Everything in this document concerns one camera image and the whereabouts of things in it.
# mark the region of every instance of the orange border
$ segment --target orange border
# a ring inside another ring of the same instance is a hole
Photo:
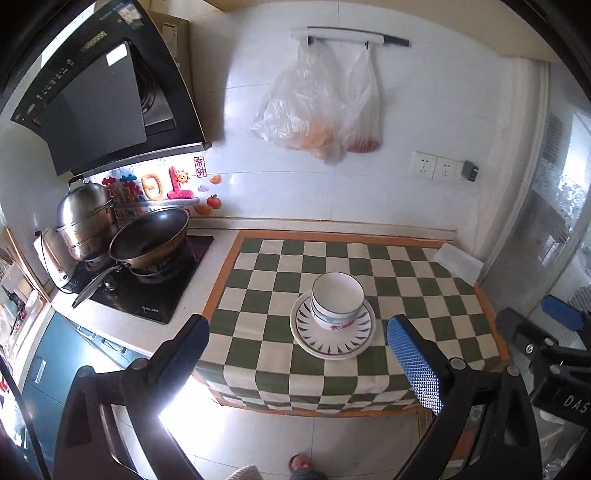
[[[317,241],[317,242],[346,242],[346,243],[363,243],[363,244],[375,244],[375,245],[389,245],[391,247],[422,247],[422,248],[441,248],[446,243],[442,240],[430,240],[430,239],[417,239],[407,238],[399,236],[379,236],[379,235],[363,235],[360,233],[327,233],[327,232],[293,232],[293,231],[281,231],[281,230],[240,230],[232,244],[228,256],[224,260],[220,273],[215,281],[212,291],[209,294],[205,308],[203,309],[202,315],[211,319],[215,312],[220,298],[222,296],[224,287],[232,271],[234,263],[240,253],[240,247],[245,238],[262,238],[268,240],[304,240],[304,241]],[[476,297],[482,307],[486,319],[491,326],[491,331],[495,341],[497,343],[499,354],[501,359],[505,363],[509,363],[509,353],[505,342],[498,334],[495,328],[494,320],[495,315],[492,311],[484,293],[480,289],[479,285],[474,286]],[[199,372],[193,371],[193,377],[200,383],[207,385],[203,380]],[[215,399],[220,405],[229,406],[234,408],[242,408],[243,410],[253,410],[247,407],[237,406],[229,403],[223,399],[220,392],[211,390]],[[322,413],[316,413],[313,410],[256,410],[263,413],[270,413],[273,415],[298,415],[303,417],[378,417],[386,415],[400,415],[406,413],[416,413],[419,428],[426,428],[428,425],[427,417],[428,411],[420,405],[414,405],[407,407],[403,410],[375,410],[375,411],[350,411],[340,412],[335,415],[327,415]]]
[[[511,357],[509,356],[509,348],[503,340],[503,337],[500,336],[499,332],[496,331],[495,312],[492,309],[491,304],[488,303],[488,300],[486,299],[486,296],[484,295],[484,292],[482,291],[480,285],[474,285],[474,293],[476,293],[478,303],[480,303],[482,311],[484,312],[484,315],[486,316],[486,319],[488,321],[488,325],[491,327],[492,336],[495,338],[496,347],[499,350],[501,360],[503,360],[505,365],[509,365],[511,363]]]

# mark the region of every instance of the wok handle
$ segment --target wok handle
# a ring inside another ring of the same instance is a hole
[[[80,305],[80,303],[92,297],[92,294],[99,289],[105,278],[115,270],[119,270],[121,267],[123,267],[123,265],[117,264],[113,267],[107,268],[104,272],[101,272],[93,281],[91,281],[86,287],[82,289],[82,291],[74,300],[74,303],[72,303],[72,308],[75,309],[78,305]]]

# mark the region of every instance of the plastic bag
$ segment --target plastic bag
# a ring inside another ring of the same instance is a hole
[[[326,46],[300,42],[296,63],[276,78],[251,131],[280,147],[307,150],[325,162],[338,160],[342,104],[335,84]]]
[[[351,68],[345,97],[346,108],[340,132],[343,145],[353,153],[377,150],[382,143],[379,90],[368,48],[363,49]]]

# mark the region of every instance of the towel rack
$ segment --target towel rack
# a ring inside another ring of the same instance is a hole
[[[355,28],[342,27],[298,27],[291,29],[291,38],[308,39],[312,43],[314,38],[327,40],[340,40],[365,43],[366,45],[398,45],[399,47],[410,47],[410,40],[394,37],[383,33],[368,30],[357,30]]]

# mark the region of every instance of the white plate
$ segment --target white plate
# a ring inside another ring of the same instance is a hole
[[[363,352],[374,336],[376,321],[374,310],[367,300],[355,321],[342,330],[324,330],[310,308],[311,293],[304,293],[291,309],[290,327],[295,341],[310,355],[325,360],[346,360]]]

